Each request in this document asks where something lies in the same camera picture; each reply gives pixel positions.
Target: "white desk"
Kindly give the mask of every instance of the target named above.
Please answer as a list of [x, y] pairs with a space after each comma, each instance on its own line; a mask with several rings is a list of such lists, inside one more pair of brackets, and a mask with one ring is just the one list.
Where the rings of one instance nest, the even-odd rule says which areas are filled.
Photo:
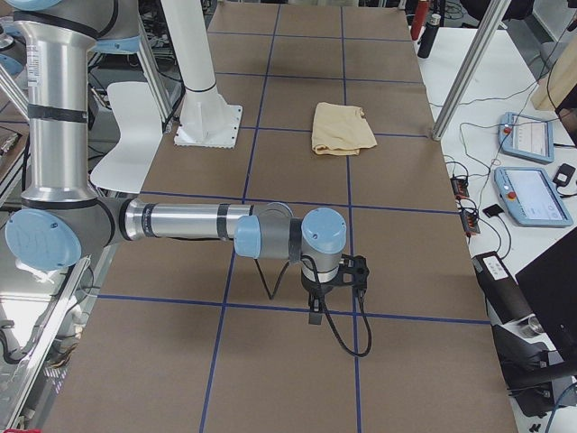
[[[427, 95], [432, 104], [441, 105], [444, 102], [464, 56], [471, 45], [475, 32], [475, 30], [468, 29], [440, 29], [430, 57], [428, 59], [419, 59], [419, 66], [427, 87]], [[477, 98], [508, 97], [529, 87], [534, 82], [533, 76], [507, 32], [497, 31], [465, 93], [463, 102]], [[479, 101], [467, 106], [460, 106], [443, 137], [442, 147], [444, 154], [450, 155], [456, 161], [464, 164], [470, 174], [486, 174], [486, 168], [465, 155], [463, 144], [459, 138], [460, 124], [468, 122], [483, 126], [496, 125], [505, 112], [520, 112], [525, 106], [527, 98], [535, 89], [536, 85], [507, 100]], [[433, 116], [436, 117], [441, 108], [431, 106], [431, 109]], [[522, 113], [544, 119], [555, 117], [553, 112], [536, 111], [530, 100]], [[552, 122], [552, 125], [554, 127], [555, 143], [572, 144], [561, 122]], [[463, 127], [463, 135], [469, 154], [490, 165], [490, 161], [495, 158], [499, 147], [497, 127], [480, 129], [466, 125]], [[503, 153], [498, 155], [498, 159], [502, 166], [545, 167], [551, 176], [555, 174], [557, 168], [563, 162], [577, 166], [577, 151], [574, 149], [555, 148], [554, 152], [555, 161], [545, 166], [507, 156]], [[453, 164], [448, 164], [447, 168], [449, 173], [453, 172]], [[464, 170], [460, 167], [455, 167], [455, 173], [464, 174]], [[498, 194], [492, 179], [491, 173], [489, 182], [482, 192], [482, 202], [480, 202], [480, 195], [486, 178], [470, 179], [469, 191], [479, 209], [498, 203]], [[577, 186], [575, 186], [573, 179], [566, 192], [573, 193], [575, 191], [577, 191]], [[565, 200], [565, 205], [572, 214], [573, 219], [577, 221], [577, 198]], [[513, 274], [517, 273], [541, 252], [574, 228], [574, 226], [567, 228], [519, 227], [513, 224], [507, 213], [502, 214], [502, 218], [506, 222], [512, 236], [511, 252], [504, 262]], [[489, 222], [499, 231], [503, 239], [503, 247], [500, 250], [502, 255], [507, 251], [507, 233], [497, 218], [492, 218]], [[499, 245], [499, 240], [492, 230], [483, 223], [480, 224], [481, 234], [473, 236], [471, 239], [471, 256], [493, 251]], [[541, 431], [545, 430], [547, 418], [528, 419], [521, 413], [518, 405], [512, 399], [511, 404], [515, 412], [519, 432], [527, 432], [533, 424], [542, 424]], [[575, 426], [577, 426], [577, 408], [565, 408], [555, 414], [550, 433], [573, 433]]]

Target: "blue tablet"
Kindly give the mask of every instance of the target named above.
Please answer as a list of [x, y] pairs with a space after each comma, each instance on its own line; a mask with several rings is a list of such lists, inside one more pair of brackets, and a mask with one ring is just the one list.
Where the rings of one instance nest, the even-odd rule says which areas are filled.
[[495, 184], [508, 213], [520, 226], [566, 227], [573, 224], [545, 170], [498, 167]]
[[499, 143], [507, 155], [543, 164], [554, 159], [553, 127], [543, 119], [505, 113], [499, 125]]

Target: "yellow cloth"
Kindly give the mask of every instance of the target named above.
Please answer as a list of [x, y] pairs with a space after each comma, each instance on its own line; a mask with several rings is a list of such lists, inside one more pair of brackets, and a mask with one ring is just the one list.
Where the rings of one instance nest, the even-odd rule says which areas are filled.
[[317, 155], [358, 155], [377, 145], [359, 106], [321, 102], [313, 122], [313, 152]]

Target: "black monitor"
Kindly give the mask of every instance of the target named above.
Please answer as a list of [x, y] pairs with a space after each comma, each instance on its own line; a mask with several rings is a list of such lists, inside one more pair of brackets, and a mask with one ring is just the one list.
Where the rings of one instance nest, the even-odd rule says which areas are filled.
[[561, 357], [577, 360], [577, 229], [539, 255], [516, 278]]

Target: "desk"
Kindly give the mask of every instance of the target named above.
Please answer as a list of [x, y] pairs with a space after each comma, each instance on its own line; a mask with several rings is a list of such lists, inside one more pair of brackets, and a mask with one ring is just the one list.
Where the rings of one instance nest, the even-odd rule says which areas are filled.
[[[331, 206], [368, 257], [373, 350], [307, 324], [299, 269], [268, 302], [230, 244], [123, 244], [43, 431], [493, 432], [514, 420], [433, 119], [396, 10], [219, 4], [220, 91], [244, 107], [232, 151], [166, 136], [143, 199]], [[310, 149], [317, 102], [362, 106], [379, 146]], [[264, 263], [274, 278], [280, 263]], [[351, 293], [327, 299], [349, 345]]]
[[[426, 60], [419, 59], [419, 66], [426, 84], [429, 101], [432, 103], [440, 105], [444, 102], [454, 82], [457, 70], [463, 62], [466, 51], [471, 45], [474, 34], [474, 30], [440, 29], [431, 56]], [[536, 86], [531, 87], [531, 84], [534, 82], [535, 80], [526, 63], [518, 53], [507, 32], [497, 31], [487, 53], [482, 59], [481, 65], [474, 75], [472, 83], [469, 85], [463, 97], [463, 102], [476, 98], [508, 97], [525, 88], [529, 89], [507, 100], [480, 101], [471, 105], [460, 106], [443, 137], [442, 146], [444, 154], [450, 155], [457, 161], [462, 162], [468, 167], [471, 174], [486, 174], [486, 169], [465, 155], [463, 144], [459, 138], [459, 125], [463, 122], [479, 125], [494, 125], [499, 123], [500, 117], [506, 111], [518, 113], [525, 106], [531, 92], [535, 90]], [[433, 106], [432, 109], [434, 116], [440, 111], [438, 107]], [[523, 114], [544, 119], [555, 118], [555, 114], [552, 112], [536, 111], [531, 105], [530, 100], [523, 110]], [[552, 125], [554, 127], [555, 143], [572, 144], [561, 122], [553, 122]], [[463, 133], [469, 154], [490, 164], [490, 161], [495, 158], [499, 146], [497, 127], [480, 129], [466, 126], [463, 128]], [[545, 169], [551, 176], [555, 174], [561, 163], [567, 162], [573, 166], [577, 163], [577, 151], [574, 149], [555, 148], [554, 152], [555, 162], [545, 166]], [[500, 153], [498, 158], [500, 164], [503, 166], [542, 166], [534, 162], [507, 156], [503, 153]], [[452, 164], [449, 164], [450, 173], [453, 171], [451, 165]], [[458, 174], [463, 174], [463, 171], [460, 170], [459, 167], [457, 167], [455, 171]], [[492, 179], [491, 174], [490, 181], [482, 193], [481, 203], [480, 197], [484, 179], [473, 178], [470, 180], [469, 191], [472, 198], [479, 205], [479, 208], [484, 208], [498, 202], [497, 190], [494, 187]], [[572, 182], [570, 187], [567, 187], [567, 189], [571, 188], [574, 189], [574, 182]], [[573, 217], [577, 216], [576, 201], [577, 200], [565, 200], [565, 205]], [[513, 224], [507, 213], [502, 217], [513, 239], [511, 253], [504, 261], [513, 275], [574, 228], [574, 226], [566, 228], [520, 227]], [[504, 254], [508, 242], [507, 233], [500, 221], [496, 218], [492, 218], [489, 222], [494, 225], [503, 238], [504, 249], [501, 250], [501, 254]], [[469, 246], [471, 256], [493, 251], [498, 246], [498, 238], [488, 227], [481, 223], [481, 234], [474, 236]], [[546, 419], [527, 419], [520, 412], [514, 401], [512, 401], [512, 404], [519, 431], [526, 431], [534, 423], [546, 423]], [[560, 410], [555, 415], [551, 432], [573, 432], [575, 425], [577, 425], [577, 408], [566, 408]]]

